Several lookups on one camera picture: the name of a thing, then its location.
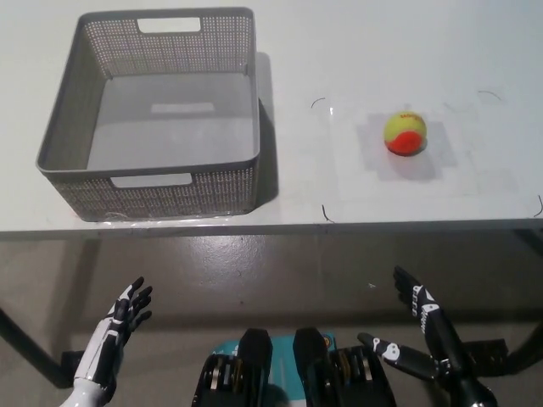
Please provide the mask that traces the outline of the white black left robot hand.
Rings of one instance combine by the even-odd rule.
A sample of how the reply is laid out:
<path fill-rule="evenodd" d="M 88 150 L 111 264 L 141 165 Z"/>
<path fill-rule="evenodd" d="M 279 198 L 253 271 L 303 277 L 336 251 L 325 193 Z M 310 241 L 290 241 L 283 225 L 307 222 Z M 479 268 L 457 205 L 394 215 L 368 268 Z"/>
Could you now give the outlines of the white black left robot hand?
<path fill-rule="evenodd" d="M 137 328 L 152 315 L 151 286 L 143 287 L 140 276 L 114 301 L 100 320 L 87 344 L 74 380 L 84 379 L 108 388 L 116 381 L 123 359 L 124 347 Z"/>

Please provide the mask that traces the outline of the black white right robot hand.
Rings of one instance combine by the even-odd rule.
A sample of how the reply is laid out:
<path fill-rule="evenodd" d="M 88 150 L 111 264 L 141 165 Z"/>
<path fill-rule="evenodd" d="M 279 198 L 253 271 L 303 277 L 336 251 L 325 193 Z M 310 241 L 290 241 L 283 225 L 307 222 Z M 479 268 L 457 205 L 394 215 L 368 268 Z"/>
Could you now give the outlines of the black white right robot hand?
<path fill-rule="evenodd" d="M 425 381 L 470 377 L 473 368 L 462 341 L 428 288 L 398 265 L 393 277 L 398 298 L 418 321 L 429 353 L 366 332 L 359 333 L 358 340 L 386 364 Z"/>

